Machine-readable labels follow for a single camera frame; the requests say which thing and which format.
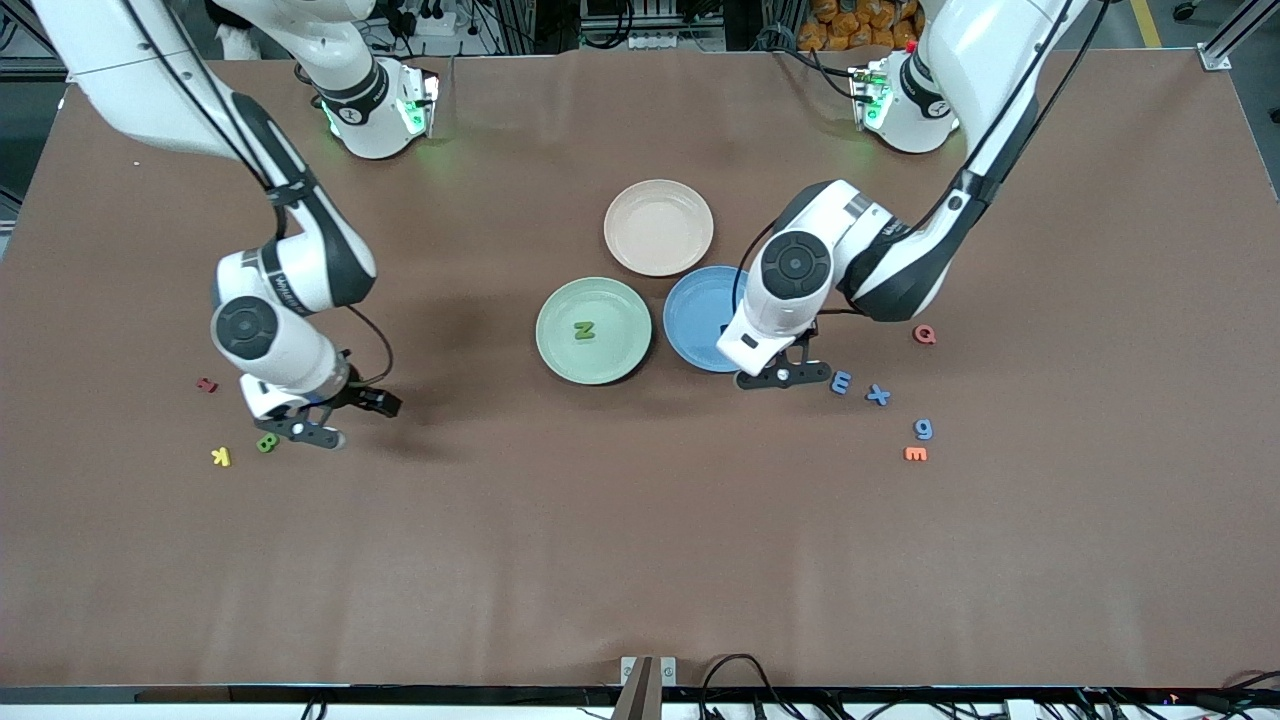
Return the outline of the blue round plate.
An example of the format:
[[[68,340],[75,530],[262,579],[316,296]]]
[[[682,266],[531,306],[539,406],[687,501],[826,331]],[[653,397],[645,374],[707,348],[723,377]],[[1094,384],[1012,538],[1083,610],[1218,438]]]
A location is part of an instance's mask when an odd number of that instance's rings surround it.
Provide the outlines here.
[[[699,268],[669,291],[663,328],[682,360],[704,372],[733,373],[739,368],[717,347],[717,332],[730,323],[749,288],[749,273],[728,265]]]

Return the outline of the light green round plate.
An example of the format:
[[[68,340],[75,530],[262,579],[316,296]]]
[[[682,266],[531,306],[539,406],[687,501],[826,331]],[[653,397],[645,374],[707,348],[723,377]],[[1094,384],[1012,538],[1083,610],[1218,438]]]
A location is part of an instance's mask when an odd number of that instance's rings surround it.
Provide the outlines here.
[[[573,340],[575,322],[594,322],[596,338]],[[646,356],[653,340],[644,299],[623,282],[605,277],[571,281],[541,305],[535,343],[545,365],[581,386],[621,380]]]

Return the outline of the pale pink round plate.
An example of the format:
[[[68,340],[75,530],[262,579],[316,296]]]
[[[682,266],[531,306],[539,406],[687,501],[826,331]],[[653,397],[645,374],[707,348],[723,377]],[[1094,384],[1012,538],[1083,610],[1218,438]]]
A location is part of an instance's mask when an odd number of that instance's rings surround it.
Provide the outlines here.
[[[646,179],[621,191],[605,210],[611,255],[640,275],[677,275],[710,249],[714,217],[707,200],[673,179]]]

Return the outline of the bag of orange fruits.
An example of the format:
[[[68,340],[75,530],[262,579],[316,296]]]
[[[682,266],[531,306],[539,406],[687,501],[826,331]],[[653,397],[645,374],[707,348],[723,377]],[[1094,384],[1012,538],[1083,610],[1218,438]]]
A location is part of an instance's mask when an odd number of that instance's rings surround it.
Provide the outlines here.
[[[800,53],[914,47],[927,26],[919,0],[808,0],[795,33]]]

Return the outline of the aluminium frame post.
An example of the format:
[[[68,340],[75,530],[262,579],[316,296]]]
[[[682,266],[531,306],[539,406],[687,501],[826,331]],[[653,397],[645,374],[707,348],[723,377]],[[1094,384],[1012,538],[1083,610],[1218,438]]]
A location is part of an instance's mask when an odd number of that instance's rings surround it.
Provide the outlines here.
[[[1196,51],[1206,72],[1230,70],[1230,55],[1236,51],[1276,12],[1280,0],[1243,0]]]

